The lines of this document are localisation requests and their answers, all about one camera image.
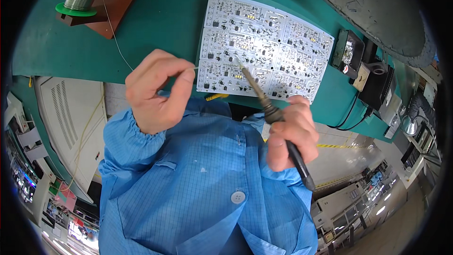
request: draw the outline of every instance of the green spool flange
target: green spool flange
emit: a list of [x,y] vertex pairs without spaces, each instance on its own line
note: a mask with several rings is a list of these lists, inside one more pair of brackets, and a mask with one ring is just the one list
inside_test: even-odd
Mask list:
[[61,14],[70,15],[70,16],[79,16],[79,17],[94,16],[97,13],[96,9],[94,9],[94,8],[91,8],[88,11],[78,11],[78,10],[67,9],[64,6],[64,2],[57,4],[55,6],[55,10],[57,10],[57,12],[60,12]]

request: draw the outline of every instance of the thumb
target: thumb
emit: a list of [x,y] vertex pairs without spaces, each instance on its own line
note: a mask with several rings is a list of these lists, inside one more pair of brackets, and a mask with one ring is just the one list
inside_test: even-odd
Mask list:
[[164,105],[164,110],[169,115],[175,115],[179,118],[183,116],[190,94],[192,93],[194,79],[195,71],[192,68],[184,70],[176,78],[171,88],[170,96]]

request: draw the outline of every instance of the white button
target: white button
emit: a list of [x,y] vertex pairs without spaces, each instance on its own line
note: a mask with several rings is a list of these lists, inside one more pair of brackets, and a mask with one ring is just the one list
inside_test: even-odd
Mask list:
[[246,199],[246,195],[242,191],[236,191],[231,194],[231,202],[241,204]]

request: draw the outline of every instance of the person's left hand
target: person's left hand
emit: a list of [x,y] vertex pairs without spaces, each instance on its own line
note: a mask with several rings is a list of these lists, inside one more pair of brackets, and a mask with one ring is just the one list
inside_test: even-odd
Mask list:
[[303,162],[309,163],[318,157],[316,143],[319,134],[314,127],[310,102],[301,95],[287,99],[291,104],[283,109],[284,122],[275,122],[267,140],[267,164],[275,172],[294,167],[289,158],[286,140],[290,140],[299,149]]

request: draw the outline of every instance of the white circuit board panel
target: white circuit board panel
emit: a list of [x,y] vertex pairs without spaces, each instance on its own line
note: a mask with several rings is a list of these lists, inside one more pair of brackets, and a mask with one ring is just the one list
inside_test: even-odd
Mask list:
[[269,98],[300,94],[311,104],[333,41],[314,25],[252,0],[208,0],[197,90],[256,96],[237,55]]

